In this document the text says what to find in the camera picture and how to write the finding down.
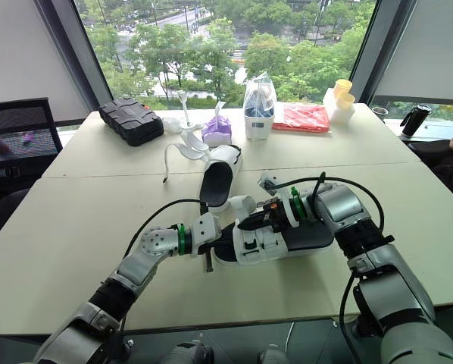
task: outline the black tool case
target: black tool case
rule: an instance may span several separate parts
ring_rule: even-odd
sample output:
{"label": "black tool case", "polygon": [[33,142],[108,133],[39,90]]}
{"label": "black tool case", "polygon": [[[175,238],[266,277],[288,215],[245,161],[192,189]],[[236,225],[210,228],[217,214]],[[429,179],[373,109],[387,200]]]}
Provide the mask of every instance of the black tool case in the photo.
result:
{"label": "black tool case", "polygon": [[164,132],[161,118],[130,97],[101,105],[98,112],[105,123],[130,146],[140,146]]}

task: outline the plastic bag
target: plastic bag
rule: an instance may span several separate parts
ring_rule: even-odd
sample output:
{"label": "plastic bag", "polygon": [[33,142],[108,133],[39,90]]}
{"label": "plastic bag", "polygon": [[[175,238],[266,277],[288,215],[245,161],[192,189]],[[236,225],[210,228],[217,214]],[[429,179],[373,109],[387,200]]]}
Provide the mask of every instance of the plastic bag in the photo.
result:
{"label": "plastic bag", "polygon": [[270,118],[273,116],[273,107],[276,101],[275,88],[266,72],[247,82],[247,90],[243,99],[245,116]]}
{"label": "plastic bag", "polygon": [[306,105],[300,102],[284,104],[284,120],[273,123],[273,129],[326,133],[330,121],[322,105]]}
{"label": "plastic bag", "polygon": [[203,142],[212,148],[232,143],[230,120],[220,116],[220,110],[225,104],[223,101],[217,103],[217,107],[214,109],[214,117],[204,125],[202,130]]}

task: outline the white roller blind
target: white roller blind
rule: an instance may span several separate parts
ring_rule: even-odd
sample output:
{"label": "white roller blind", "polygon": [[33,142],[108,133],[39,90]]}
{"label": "white roller blind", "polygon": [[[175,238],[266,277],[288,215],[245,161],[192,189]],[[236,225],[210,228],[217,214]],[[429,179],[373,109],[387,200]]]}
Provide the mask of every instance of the white roller blind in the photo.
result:
{"label": "white roller blind", "polygon": [[453,100],[453,0],[419,0],[379,96]]}
{"label": "white roller blind", "polygon": [[33,0],[0,0],[0,102],[38,97],[55,121],[89,113]]}

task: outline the shoe insole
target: shoe insole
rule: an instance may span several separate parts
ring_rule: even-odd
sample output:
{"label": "shoe insole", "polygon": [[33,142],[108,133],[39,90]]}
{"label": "shoe insole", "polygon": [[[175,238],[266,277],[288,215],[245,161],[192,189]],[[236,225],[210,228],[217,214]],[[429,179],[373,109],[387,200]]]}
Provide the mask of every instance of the shoe insole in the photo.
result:
{"label": "shoe insole", "polygon": [[216,162],[203,176],[199,199],[210,207],[222,206],[227,200],[232,185],[232,169],[226,162]]}

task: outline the metal arm segment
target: metal arm segment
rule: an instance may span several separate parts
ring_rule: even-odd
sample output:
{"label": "metal arm segment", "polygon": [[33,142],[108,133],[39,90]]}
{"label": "metal arm segment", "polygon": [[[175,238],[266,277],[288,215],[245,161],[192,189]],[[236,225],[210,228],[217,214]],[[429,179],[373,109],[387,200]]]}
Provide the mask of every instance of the metal arm segment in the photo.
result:
{"label": "metal arm segment", "polygon": [[428,293],[356,195],[334,186],[316,196],[315,208],[361,279],[354,295],[373,334],[383,336],[382,363],[453,364],[453,341],[433,324]]}
{"label": "metal arm segment", "polygon": [[181,224],[145,232],[136,249],[120,262],[88,302],[39,348],[34,362],[60,364],[101,363],[108,343],[137,297],[168,256],[191,253],[221,235],[218,218],[200,216],[191,230]]}

